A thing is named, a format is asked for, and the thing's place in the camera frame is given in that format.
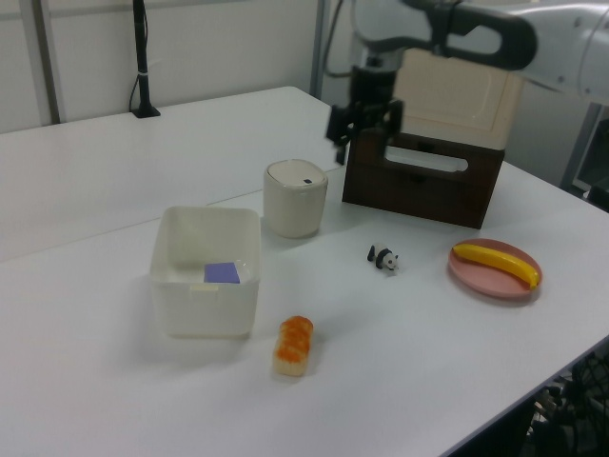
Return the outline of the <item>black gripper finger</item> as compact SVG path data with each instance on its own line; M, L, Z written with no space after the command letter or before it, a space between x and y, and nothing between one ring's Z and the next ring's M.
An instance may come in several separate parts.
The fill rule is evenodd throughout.
M385 149L392 141L393 137L401 132L404 103L397 98L382 103L381 120L379 129L382 137L382 148Z
M346 157L346 146L351 141L354 113L350 107L342 108L333 105L330 109L325 138L335 151L335 162L343 166Z

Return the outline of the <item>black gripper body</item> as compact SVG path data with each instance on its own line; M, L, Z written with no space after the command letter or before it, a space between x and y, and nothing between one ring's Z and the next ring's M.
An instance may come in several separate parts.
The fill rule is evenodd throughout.
M353 67L349 86L349 107L355 129L379 127L382 103L393 98L396 71L373 71Z

